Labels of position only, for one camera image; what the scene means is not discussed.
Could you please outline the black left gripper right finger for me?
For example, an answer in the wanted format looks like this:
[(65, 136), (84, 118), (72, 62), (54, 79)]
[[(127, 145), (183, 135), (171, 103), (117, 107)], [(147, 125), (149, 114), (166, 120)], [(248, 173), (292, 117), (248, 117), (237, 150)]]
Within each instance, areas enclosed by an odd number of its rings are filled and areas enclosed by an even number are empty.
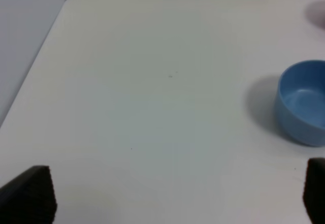
[(303, 203), (314, 224), (324, 223), (324, 158), (310, 158), (307, 164)]

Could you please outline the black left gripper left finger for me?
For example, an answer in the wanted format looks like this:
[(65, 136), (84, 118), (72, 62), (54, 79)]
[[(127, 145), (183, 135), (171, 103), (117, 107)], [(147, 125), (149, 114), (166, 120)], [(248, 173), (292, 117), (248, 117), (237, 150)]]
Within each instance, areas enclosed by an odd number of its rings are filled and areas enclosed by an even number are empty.
[(1, 187), (1, 223), (54, 223), (56, 212), (48, 166), (32, 166)]

